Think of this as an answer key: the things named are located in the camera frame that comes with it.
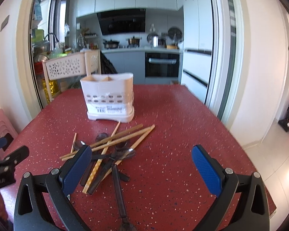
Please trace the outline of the white perforated storage cart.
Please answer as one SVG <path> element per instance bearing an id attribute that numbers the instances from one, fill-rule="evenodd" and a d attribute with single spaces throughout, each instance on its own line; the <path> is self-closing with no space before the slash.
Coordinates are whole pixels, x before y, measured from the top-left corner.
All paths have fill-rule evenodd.
<path id="1" fill-rule="evenodd" d="M 91 76 L 101 74 L 101 52 L 99 49 L 86 49 L 83 52 L 68 54 L 64 57 L 49 59 L 42 62 L 47 93 L 50 102 L 54 100 L 51 95 L 50 80 L 59 80 L 75 76 Z"/>

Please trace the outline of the white refrigerator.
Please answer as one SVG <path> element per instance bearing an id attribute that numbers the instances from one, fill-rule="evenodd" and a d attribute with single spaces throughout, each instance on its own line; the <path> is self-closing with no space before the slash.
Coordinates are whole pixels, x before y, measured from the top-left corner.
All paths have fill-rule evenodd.
<path id="1" fill-rule="evenodd" d="M 205 103 L 213 54 L 211 0 L 183 0 L 184 52 L 181 84 Z"/>

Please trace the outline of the kitchen faucet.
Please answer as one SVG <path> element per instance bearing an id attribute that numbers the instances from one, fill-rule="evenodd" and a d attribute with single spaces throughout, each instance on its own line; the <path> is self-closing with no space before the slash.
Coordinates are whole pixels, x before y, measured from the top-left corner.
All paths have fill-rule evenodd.
<path id="1" fill-rule="evenodd" d="M 48 33 L 46 36 L 44 36 L 44 41 L 49 41 L 51 50 L 54 50 L 59 44 L 59 39 L 53 32 Z"/>

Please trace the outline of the black range hood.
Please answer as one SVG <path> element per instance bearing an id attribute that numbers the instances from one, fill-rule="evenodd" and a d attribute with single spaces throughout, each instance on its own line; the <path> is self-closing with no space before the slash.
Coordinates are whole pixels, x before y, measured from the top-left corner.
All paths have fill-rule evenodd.
<path id="1" fill-rule="evenodd" d="M 102 35 L 145 32 L 145 8 L 116 9 L 97 13 Z"/>

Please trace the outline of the built-in black oven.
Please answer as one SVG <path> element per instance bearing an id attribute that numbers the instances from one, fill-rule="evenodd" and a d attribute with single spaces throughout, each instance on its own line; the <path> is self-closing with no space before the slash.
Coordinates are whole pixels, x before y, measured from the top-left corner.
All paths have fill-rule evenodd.
<path id="1" fill-rule="evenodd" d="M 180 55 L 145 52 L 145 77 L 178 78 Z"/>

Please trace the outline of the white plastic utensil holder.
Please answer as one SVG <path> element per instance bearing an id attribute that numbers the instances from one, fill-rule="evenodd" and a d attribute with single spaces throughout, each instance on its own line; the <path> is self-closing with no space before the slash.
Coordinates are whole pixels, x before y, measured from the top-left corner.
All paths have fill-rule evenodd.
<path id="1" fill-rule="evenodd" d="M 134 75 L 92 74 L 80 80 L 87 117 L 129 123 L 134 117 Z"/>

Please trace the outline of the cooking pot on stove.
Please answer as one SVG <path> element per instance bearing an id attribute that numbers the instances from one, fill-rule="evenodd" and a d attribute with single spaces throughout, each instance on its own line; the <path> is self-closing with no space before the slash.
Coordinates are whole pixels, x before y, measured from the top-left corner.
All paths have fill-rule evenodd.
<path id="1" fill-rule="evenodd" d="M 135 36 L 126 39 L 128 46 L 130 46 L 131 48 L 140 47 L 141 40 L 142 40 L 142 37 L 135 37 Z"/>

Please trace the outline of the electric rice cooker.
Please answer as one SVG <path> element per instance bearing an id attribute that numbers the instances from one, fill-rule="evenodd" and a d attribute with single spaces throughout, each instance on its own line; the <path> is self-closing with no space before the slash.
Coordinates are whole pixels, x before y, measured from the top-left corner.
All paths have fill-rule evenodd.
<path id="1" fill-rule="evenodd" d="M 151 39 L 151 45 L 154 48 L 166 48 L 166 39 L 158 35 L 154 35 Z"/>

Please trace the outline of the black wok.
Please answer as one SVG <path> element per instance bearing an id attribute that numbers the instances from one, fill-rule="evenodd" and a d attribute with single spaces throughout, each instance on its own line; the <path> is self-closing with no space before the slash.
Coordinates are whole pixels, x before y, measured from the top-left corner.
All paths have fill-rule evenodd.
<path id="1" fill-rule="evenodd" d="M 103 39 L 103 44 L 105 49 L 117 49 L 119 48 L 119 41 L 114 41 L 112 39 Z"/>

